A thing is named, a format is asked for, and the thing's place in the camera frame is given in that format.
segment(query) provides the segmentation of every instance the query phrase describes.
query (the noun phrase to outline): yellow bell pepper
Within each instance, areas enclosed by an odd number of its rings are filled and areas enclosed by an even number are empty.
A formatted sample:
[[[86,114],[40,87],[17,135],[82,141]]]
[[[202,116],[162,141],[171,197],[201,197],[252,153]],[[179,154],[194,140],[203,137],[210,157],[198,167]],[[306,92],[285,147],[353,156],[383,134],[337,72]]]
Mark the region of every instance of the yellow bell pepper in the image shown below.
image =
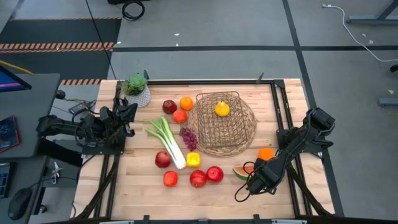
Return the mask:
[[[187,154],[187,167],[199,167],[200,154],[197,152],[189,152]]]

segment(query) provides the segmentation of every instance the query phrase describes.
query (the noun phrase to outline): tomato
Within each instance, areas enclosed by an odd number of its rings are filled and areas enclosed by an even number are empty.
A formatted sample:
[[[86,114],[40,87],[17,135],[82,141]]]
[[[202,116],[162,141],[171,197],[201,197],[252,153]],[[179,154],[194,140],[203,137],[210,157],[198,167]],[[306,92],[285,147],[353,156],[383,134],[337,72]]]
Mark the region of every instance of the tomato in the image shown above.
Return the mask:
[[[178,175],[174,171],[167,171],[163,176],[163,184],[166,187],[174,187],[177,184]]]
[[[206,176],[213,183],[220,183],[224,178],[224,172],[218,166],[212,166],[207,170]]]
[[[203,187],[207,181],[206,174],[202,170],[195,170],[191,173],[189,181],[194,188]]]
[[[173,113],[173,120],[176,123],[184,123],[187,121],[187,113],[183,110],[176,110]]]

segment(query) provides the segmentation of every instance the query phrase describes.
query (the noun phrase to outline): gray floor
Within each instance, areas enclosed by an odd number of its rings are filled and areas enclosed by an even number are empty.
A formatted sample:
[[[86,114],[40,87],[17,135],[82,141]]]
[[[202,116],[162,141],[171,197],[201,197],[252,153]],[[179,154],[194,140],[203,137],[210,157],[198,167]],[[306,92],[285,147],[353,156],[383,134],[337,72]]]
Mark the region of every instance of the gray floor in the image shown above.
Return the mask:
[[[337,9],[322,9],[322,3],[342,7],[348,15],[375,14],[387,0],[289,0],[302,46],[336,46],[356,43],[341,23]],[[95,17],[120,17],[120,6],[89,0]],[[0,0],[2,15],[11,14],[15,1]],[[136,22],[123,20],[118,47],[165,47],[204,45],[292,45],[282,1],[153,0],[144,2],[147,11]],[[84,1],[24,0],[17,18],[88,17]],[[361,42],[398,45],[397,26],[349,25]],[[382,59],[398,58],[398,51],[375,51]],[[332,165],[347,217],[398,220],[398,153],[395,138],[398,108],[380,108],[379,97],[398,97],[398,73],[393,63],[379,63],[365,51],[304,52],[308,75],[317,105],[336,118],[329,137]],[[117,78],[146,69],[155,78],[300,78],[295,52],[291,51],[203,51],[118,52],[112,55]],[[69,96],[94,100],[98,87],[64,86]],[[71,104],[56,101],[68,109]],[[69,114],[53,109],[62,118]],[[54,200],[51,195],[67,195]],[[31,223],[65,220],[74,192],[49,192],[48,214]]]

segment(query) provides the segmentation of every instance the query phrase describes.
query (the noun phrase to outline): black cable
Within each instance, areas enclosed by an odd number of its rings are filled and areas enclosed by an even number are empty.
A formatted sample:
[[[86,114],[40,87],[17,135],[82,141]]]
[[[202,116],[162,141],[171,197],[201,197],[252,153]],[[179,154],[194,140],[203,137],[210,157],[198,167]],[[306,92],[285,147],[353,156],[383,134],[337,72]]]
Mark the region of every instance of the black cable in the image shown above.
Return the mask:
[[[251,162],[251,161],[249,161],[249,162],[245,162],[245,163],[243,164],[243,171],[245,171],[245,173],[248,174],[248,178],[246,179],[246,182],[242,185],[242,187],[240,187],[240,188],[235,192],[235,201],[237,201],[237,202],[244,202],[244,201],[246,201],[246,200],[250,197],[250,192],[249,192],[249,193],[248,193],[248,196],[246,196],[246,197],[245,197],[244,199],[242,199],[242,200],[238,200],[238,199],[236,198],[236,196],[238,196],[239,191],[242,190],[242,189],[244,188],[244,186],[246,186],[246,185],[248,184],[249,179],[250,179],[250,177],[252,176],[252,173],[254,172],[254,171],[252,171],[252,172],[249,173],[248,171],[246,171],[245,166],[246,166],[247,164],[254,164],[254,163]]]
[[[85,147],[85,146],[88,145],[88,135],[87,135],[86,130],[80,126],[81,124],[82,124],[82,123],[79,123],[79,124],[76,126],[76,128],[75,128],[75,141],[76,141],[76,144],[77,144],[78,146],[80,146],[80,147]],[[78,130],[79,128],[80,128],[81,130],[83,130],[83,132],[84,132],[84,134],[85,134],[85,137],[86,137],[86,138],[85,138],[85,144],[80,143],[80,141],[77,139],[77,130]]]
[[[97,113],[97,112],[94,112],[94,111],[92,111],[92,110],[88,110],[90,113],[92,113],[92,114],[100,114],[100,113]]]
[[[128,12],[126,12],[126,8],[130,5],[130,4],[137,4],[137,5],[139,5],[140,7],[141,7],[141,13],[138,15],[138,16],[132,16],[132,15],[130,15],[130,13],[128,13]],[[127,2],[127,3],[125,3],[124,5],[123,5],[123,7],[122,7],[122,15],[123,15],[123,18],[125,19],[125,20],[127,20],[127,21],[136,21],[136,20],[138,20],[139,18],[141,18],[143,15],[144,15],[144,13],[145,13],[145,6],[144,6],[144,4],[142,3],[142,2],[140,2],[140,1],[129,1],[129,2]]]
[[[38,182],[36,182],[36,183],[30,185],[28,188],[31,188],[31,187],[35,186],[36,184],[39,184],[39,183],[41,183],[41,182],[44,182],[44,181],[46,181],[46,180],[51,180],[51,179],[52,179],[52,178],[47,178],[47,179],[44,179],[44,180],[40,180],[40,181],[38,181]],[[71,177],[57,177],[57,179],[70,179],[70,180],[76,180],[76,179],[73,179],[73,178],[71,178]]]
[[[75,218],[76,217],[76,207],[75,207],[75,200],[73,200],[72,201],[72,209],[73,209],[73,216],[72,216],[72,218]]]
[[[83,108],[83,109],[80,109],[80,110],[76,111],[76,113],[74,113],[72,115],[72,123],[75,123],[75,117],[78,116],[79,114],[81,114],[84,111],[88,111],[88,110],[86,108]]]
[[[97,103],[97,100],[91,101],[91,102],[90,102],[90,104],[91,104],[90,108],[92,108],[96,103]]]
[[[58,110],[60,110],[60,111],[63,111],[63,112],[65,112],[65,113],[71,114],[71,112],[66,111],[66,110],[64,110],[64,109],[61,109],[61,108],[59,108],[59,107],[56,107],[56,106],[52,106],[52,107],[55,108],[55,109],[58,109]]]
[[[104,49],[104,52],[105,52],[105,54],[106,54],[106,57],[108,58],[109,66],[111,67],[113,77],[114,77],[115,80],[118,80],[118,79],[116,78],[116,75],[114,74],[113,66],[112,66],[112,63],[111,63],[111,58],[109,57],[109,55],[108,55],[108,53],[107,53],[107,51],[106,51],[106,48],[105,48],[105,46],[104,46],[104,42],[102,41],[100,32],[99,32],[99,30],[98,30],[98,28],[97,28],[97,25],[96,25],[95,21],[94,21],[93,13],[91,13],[90,5],[88,4],[87,0],[86,0],[86,4],[87,4],[88,12],[90,13],[90,16],[91,16],[91,20],[93,21],[95,30],[97,31],[97,34],[98,34],[98,37],[99,37],[99,41],[101,41],[102,48]]]

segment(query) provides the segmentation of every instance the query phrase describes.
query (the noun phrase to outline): red apple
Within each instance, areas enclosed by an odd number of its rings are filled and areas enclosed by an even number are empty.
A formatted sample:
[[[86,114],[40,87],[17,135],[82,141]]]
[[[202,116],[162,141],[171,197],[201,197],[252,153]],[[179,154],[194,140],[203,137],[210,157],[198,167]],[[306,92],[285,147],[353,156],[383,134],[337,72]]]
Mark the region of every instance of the red apple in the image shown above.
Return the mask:
[[[171,158],[170,154],[165,151],[162,151],[162,152],[158,152],[156,154],[155,164],[159,168],[165,168],[170,165],[171,160],[172,160],[172,158]]]
[[[207,170],[206,176],[213,183],[220,183],[224,178],[224,172],[218,166],[212,166]]]
[[[191,173],[189,181],[194,188],[200,188],[206,184],[206,174],[202,170],[195,170]]]
[[[177,110],[177,105],[172,100],[166,100],[163,102],[163,112],[167,114],[172,114]]]

